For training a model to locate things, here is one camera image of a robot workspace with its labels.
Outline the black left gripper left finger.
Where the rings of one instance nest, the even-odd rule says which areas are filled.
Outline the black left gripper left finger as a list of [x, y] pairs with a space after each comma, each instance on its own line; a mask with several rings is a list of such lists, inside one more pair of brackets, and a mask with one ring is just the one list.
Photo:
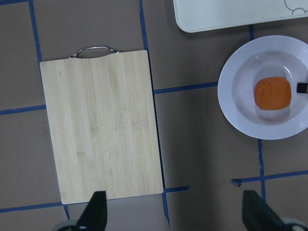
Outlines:
[[104, 231], [107, 224], [107, 200], [105, 191], [97, 191], [91, 197], [80, 216], [77, 227], [80, 231]]

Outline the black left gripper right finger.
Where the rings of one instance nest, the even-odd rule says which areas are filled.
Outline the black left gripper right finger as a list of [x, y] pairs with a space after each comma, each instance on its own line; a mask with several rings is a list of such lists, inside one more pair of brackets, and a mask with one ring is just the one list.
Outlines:
[[285, 224], [253, 190], [243, 192], [242, 221], [248, 231], [283, 231]]

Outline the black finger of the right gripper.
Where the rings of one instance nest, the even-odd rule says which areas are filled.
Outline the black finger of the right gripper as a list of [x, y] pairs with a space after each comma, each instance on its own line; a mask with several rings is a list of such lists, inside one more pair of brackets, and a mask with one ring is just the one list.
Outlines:
[[297, 83], [297, 93], [308, 93], [308, 83]]

